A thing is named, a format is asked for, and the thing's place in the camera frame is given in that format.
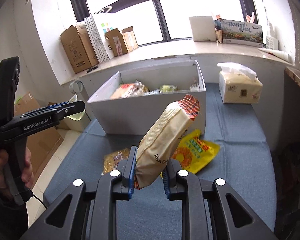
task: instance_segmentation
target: table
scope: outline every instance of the table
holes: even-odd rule
[[[254,110],[251,105],[223,104],[218,84],[207,83],[206,89],[206,131],[202,137],[221,148],[197,175],[211,181],[224,178],[274,230],[274,168]],[[92,121],[56,171],[44,192],[44,202],[52,203],[75,179],[98,179],[105,154],[138,145],[141,139],[142,136],[106,135],[98,121]],[[117,234],[120,240],[180,239],[181,201],[167,200],[159,177],[149,187],[135,190],[130,201],[118,202]]]

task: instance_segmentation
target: blue gripper pad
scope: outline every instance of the blue gripper pad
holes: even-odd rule
[[[169,188],[169,176],[167,168],[164,168],[162,171],[162,180],[163,180],[163,186],[164,186],[164,192],[167,196],[167,199],[170,198],[170,188]]]
[[[137,157],[137,153],[135,153],[135,155],[133,156],[133,163],[132,163],[132,168],[130,171],[130,176],[129,176],[129,190],[128,190],[128,195],[129,198],[132,198],[132,194],[134,192],[134,178],[135,178],[135,174],[136,174],[136,157]]]

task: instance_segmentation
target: white screw cap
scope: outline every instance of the white screw cap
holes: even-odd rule
[[[180,170],[180,171],[178,171],[178,174],[181,177],[186,177],[186,176],[188,176],[189,172],[186,170]]]
[[[120,171],[118,171],[118,170],[114,170],[114,171],[110,172],[110,176],[112,176],[112,177],[117,177],[119,175],[120,175]]]
[[[216,179],[216,183],[219,185],[219,186],[223,186],[224,184],[226,184],[226,181],[224,179]]]
[[[75,179],[73,181],[73,185],[78,187],[78,186],[81,186],[83,184],[83,180],[82,179]]]

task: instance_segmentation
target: black clip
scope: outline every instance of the black clip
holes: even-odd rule
[[[85,239],[93,199],[90,239],[117,239],[116,201],[130,200],[133,194],[137,149],[133,146],[128,159],[120,161],[117,170],[95,182],[74,180],[20,240]]]
[[[224,179],[199,179],[171,159],[162,172],[167,198],[182,200],[182,240],[209,239],[208,201],[213,239],[275,240],[277,237]]]

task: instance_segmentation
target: tile floor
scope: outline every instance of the tile floor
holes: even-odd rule
[[[39,179],[37,180],[32,192],[41,200],[43,199],[43,192],[46,190],[50,180],[52,179],[54,173],[57,171],[59,165],[63,161],[63,159],[68,154],[74,142],[77,140],[81,133],[72,130],[62,130],[58,129],[60,135],[64,138],[64,141],[56,150],[55,154],[52,156],[47,166],[44,168],[41,173]],[[45,211],[44,206],[32,197],[27,203],[27,211],[28,211],[28,221],[29,226],[31,226],[34,221]]]

